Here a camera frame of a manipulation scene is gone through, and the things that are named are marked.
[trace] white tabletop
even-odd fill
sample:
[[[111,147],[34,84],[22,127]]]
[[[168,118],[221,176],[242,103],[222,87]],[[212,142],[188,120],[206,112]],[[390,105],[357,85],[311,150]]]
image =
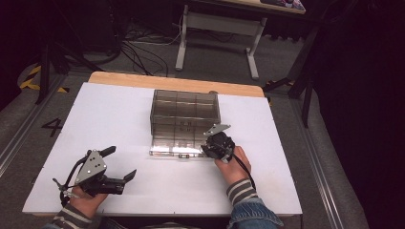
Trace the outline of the white tabletop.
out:
[[[107,216],[228,216],[227,185],[211,158],[149,156],[153,89],[84,83],[32,188],[23,212],[60,211],[59,191],[87,150],[117,146],[104,158],[107,177],[138,169],[123,194],[98,208]],[[278,215],[302,214],[286,157],[263,97],[219,94],[222,123],[252,165],[259,197]]]

